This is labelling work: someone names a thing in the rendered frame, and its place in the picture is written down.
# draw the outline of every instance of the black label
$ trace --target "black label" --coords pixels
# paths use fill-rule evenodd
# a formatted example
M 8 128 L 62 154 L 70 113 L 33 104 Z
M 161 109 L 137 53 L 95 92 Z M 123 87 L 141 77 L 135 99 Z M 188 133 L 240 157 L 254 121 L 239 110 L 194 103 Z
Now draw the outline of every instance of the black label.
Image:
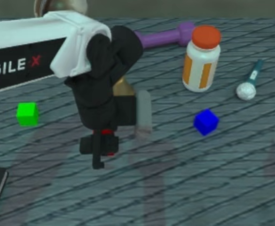
M 0 49 L 0 89 L 52 75 L 50 64 L 65 38 Z

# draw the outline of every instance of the red x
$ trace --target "red x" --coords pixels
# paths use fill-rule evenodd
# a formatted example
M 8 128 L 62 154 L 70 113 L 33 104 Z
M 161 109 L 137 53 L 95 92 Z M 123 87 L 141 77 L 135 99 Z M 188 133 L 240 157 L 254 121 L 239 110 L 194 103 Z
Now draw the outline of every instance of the red x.
M 32 64 L 31 64 L 31 67 L 39 66 L 39 64 L 40 64 L 40 58 L 41 58 L 41 55 L 32 56 Z

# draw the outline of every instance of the tabletop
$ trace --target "tabletop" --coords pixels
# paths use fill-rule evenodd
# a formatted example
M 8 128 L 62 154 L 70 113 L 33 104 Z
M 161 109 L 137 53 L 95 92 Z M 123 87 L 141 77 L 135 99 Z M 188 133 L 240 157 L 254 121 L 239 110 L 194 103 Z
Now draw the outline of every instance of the tabletop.
M 92 170 L 79 154 L 82 126 L 69 88 L 49 78 L 0 93 L 0 166 L 9 179 L 0 226 L 275 226 L 275 19 L 99 18 L 142 33 L 182 21 L 221 30 L 222 53 L 212 87 L 182 84 L 185 48 L 146 50 L 127 74 L 152 97 L 153 133 L 133 138 L 120 128 L 120 151 Z M 258 59 L 257 95 L 235 96 Z M 39 125 L 20 127 L 19 102 L 36 102 Z M 203 137 L 195 115 L 211 109 L 218 128 Z

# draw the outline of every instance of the cube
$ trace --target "cube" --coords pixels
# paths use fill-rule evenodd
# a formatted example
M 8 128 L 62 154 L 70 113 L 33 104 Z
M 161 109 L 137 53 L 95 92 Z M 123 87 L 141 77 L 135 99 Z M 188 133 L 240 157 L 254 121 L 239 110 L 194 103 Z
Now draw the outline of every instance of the cube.
M 37 126 L 39 111 L 35 102 L 19 103 L 16 118 L 20 126 Z
M 194 119 L 194 127 L 203 136 L 206 136 L 207 134 L 214 131 L 217 128 L 218 124 L 219 118 L 209 109 L 200 112 L 198 115 L 195 116 Z

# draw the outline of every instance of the gold object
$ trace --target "gold object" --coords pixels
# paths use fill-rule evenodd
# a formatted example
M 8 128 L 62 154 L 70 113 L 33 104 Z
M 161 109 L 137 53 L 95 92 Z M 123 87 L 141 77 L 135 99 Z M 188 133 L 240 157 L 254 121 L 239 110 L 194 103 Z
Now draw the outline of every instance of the gold object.
M 88 9 L 87 0 L 35 0 L 34 15 L 41 17 L 49 11 L 74 10 L 86 14 Z
M 134 96 L 135 91 L 133 87 L 127 82 L 126 78 L 121 77 L 113 86 L 114 96 Z

